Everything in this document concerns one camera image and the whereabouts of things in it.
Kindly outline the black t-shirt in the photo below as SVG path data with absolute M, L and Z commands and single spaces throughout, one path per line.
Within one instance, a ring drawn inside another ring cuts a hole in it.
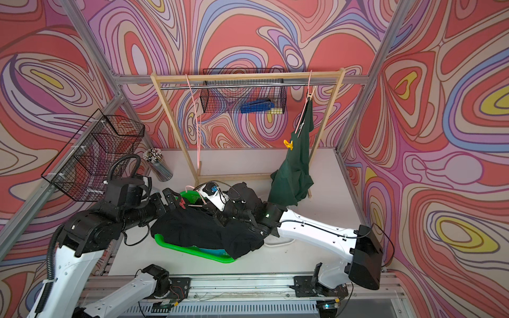
M 159 217 L 151 226 L 151 236 L 157 235 L 170 245 L 224 250 L 235 260 L 261 248 L 266 237 L 262 230 L 237 219 L 220 225 L 193 207 L 177 207 Z

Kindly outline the pink hanger of teal shirt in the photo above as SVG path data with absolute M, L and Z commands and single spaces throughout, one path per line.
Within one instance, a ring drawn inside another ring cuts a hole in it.
M 195 123 L 195 131 L 196 131 L 196 150 L 197 150 L 197 161 L 198 161 L 197 168 L 200 169 L 201 168 L 201 137 L 202 137 L 202 135 L 201 135 L 201 119 L 199 118 L 199 115 L 198 115 L 198 104 L 196 102 L 188 74 L 185 74 L 184 76 L 186 79 L 188 90 L 191 95 L 192 106 L 193 106 L 193 110 L 194 110 L 194 123 Z

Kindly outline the pink hanger of black shirt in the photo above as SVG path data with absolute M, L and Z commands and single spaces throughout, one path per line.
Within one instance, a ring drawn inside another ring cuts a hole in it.
M 187 185 L 181 193 L 182 198 L 191 207 L 205 207 L 206 202 L 202 195 L 197 192 L 193 186 Z

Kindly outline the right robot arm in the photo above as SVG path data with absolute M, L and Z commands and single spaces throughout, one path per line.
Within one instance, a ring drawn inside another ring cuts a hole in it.
M 214 216 L 223 226 L 240 221 L 262 238 L 294 239 L 334 253 L 336 261 L 318 264 L 319 285 L 333 289 L 351 282 L 367 290 L 380 288 L 384 251 L 372 227 L 347 229 L 309 219 L 283 205 L 262 201 L 244 182 L 227 192 L 218 190 L 214 196 Z

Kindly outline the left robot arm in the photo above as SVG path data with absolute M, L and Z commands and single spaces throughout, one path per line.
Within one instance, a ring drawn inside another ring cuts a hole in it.
M 78 306 L 93 267 L 110 243 L 126 230 L 147 226 L 175 210 L 181 198 L 169 188 L 152 193 L 151 179 L 139 175 L 137 168 L 128 178 L 114 177 L 116 168 L 130 159 L 141 163 L 135 154 L 115 161 L 107 175 L 103 199 L 55 230 L 46 253 L 47 278 L 29 317 L 119 317 L 145 298 L 163 299 L 170 293 L 168 271 L 152 264 L 110 295 Z

